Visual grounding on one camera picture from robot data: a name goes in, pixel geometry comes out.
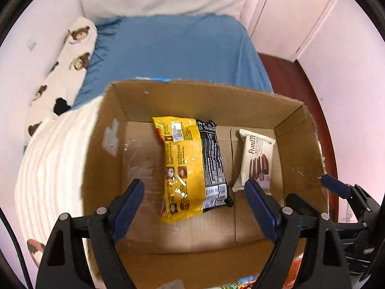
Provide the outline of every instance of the wall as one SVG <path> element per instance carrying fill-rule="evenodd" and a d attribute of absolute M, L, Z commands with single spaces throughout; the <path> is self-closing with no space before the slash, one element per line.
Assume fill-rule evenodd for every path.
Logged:
<path fill-rule="evenodd" d="M 322 106 L 338 178 L 382 202 L 385 44 L 354 0 L 337 0 L 298 58 Z M 340 199 L 340 221 L 346 220 Z"/>
<path fill-rule="evenodd" d="M 251 0 L 245 16 L 250 22 L 257 0 Z M 44 81 L 60 51 L 68 25 L 83 15 L 80 0 L 34 0 L 0 47 L 0 205 L 20 241 L 35 283 L 37 268 L 26 248 L 14 205 L 14 187 L 24 148 L 24 122 L 30 99 Z M 26 43 L 36 42 L 32 51 Z M 12 269 L 24 282 L 12 242 L 0 224 L 0 248 Z"/>

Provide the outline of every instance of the colorful snack wrapper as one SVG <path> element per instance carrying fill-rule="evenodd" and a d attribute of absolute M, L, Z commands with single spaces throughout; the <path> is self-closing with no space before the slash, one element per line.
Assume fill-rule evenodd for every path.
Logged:
<path fill-rule="evenodd" d="M 289 273 L 286 276 L 282 289 L 289 289 L 293 287 L 298 275 L 298 271 L 300 270 L 301 263 L 302 263 L 302 258 L 294 259 L 294 261 L 290 266 Z M 244 277 L 238 280 L 237 282 L 235 282 L 234 284 L 228 284 L 220 287 L 213 287 L 210 289 L 252 289 L 253 284 L 258 279 L 258 276 L 259 275 Z"/>
<path fill-rule="evenodd" d="M 253 177 L 265 193 L 270 195 L 271 161 L 275 139 L 246 129 L 240 129 L 239 134 L 244 141 L 241 172 L 232 190 L 234 192 L 243 190 L 246 181 Z"/>
<path fill-rule="evenodd" d="M 232 206 L 216 124 L 172 116 L 153 121 L 165 150 L 161 221 L 175 223 L 217 206 Z"/>

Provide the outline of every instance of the door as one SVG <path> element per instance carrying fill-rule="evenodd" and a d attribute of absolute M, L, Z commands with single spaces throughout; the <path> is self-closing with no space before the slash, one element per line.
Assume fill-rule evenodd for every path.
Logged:
<path fill-rule="evenodd" d="M 329 0 L 266 0 L 251 35 L 256 50 L 283 59 L 292 59 L 328 2 Z"/>

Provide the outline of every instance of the wooden floor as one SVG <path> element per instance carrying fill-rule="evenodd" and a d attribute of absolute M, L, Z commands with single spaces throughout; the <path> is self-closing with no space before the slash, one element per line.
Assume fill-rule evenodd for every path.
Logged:
<path fill-rule="evenodd" d="M 317 125 L 326 170 L 329 175 L 337 177 L 337 166 L 328 125 L 318 98 L 301 65 L 298 61 L 292 63 L 269 55 L 260 54 L 259 56 L 269 75 L 274 92 L 303 101 L 309 108 Z M 331 193 L 329 193 L 329 208 L 331 218 L 337 222 L 338 196 Z"/>

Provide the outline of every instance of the bear pattern pillow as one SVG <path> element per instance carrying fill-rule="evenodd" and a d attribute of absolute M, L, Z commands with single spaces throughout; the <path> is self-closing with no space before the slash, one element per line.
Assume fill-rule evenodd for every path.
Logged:
<path fill-rule="evenodd" d="M 71 109 L 83 84 L 96 39 L 97 30 L 92 21 L 79 17 L 71 24 L 57 61 L 37 88 L 28 108 L 26 142 L 45 118 L 55 119 Z"/>

